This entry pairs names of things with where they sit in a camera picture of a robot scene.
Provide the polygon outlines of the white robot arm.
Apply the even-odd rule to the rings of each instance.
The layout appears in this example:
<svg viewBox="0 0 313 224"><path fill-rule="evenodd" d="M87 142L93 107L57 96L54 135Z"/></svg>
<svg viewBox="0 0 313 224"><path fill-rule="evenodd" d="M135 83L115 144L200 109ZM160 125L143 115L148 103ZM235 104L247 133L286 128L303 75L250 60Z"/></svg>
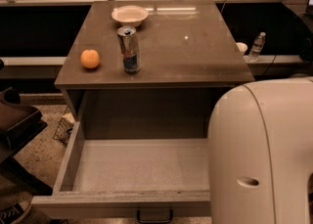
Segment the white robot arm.
<svg viewBox="0 0 313 224"><path fill-rule="evenodd" d="M311 224L312 101L310 76L222 96L208 135L212 224Z"/></svg>

